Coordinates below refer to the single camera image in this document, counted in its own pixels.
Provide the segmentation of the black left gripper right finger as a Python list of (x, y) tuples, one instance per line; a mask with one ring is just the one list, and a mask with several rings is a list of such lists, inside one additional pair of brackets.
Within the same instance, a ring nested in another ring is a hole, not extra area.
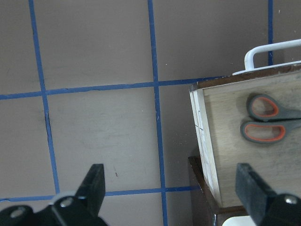
[(246, 212), (259, 226), (277, 193), (248, 163), (237, 164), (235, 191)]

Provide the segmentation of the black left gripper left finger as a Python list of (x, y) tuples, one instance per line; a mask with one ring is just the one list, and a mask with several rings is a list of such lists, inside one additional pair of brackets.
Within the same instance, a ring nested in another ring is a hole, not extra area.
[(98, 216), (105, 196), (104, 165), (93, 164), (75, 193), (92, 216)]

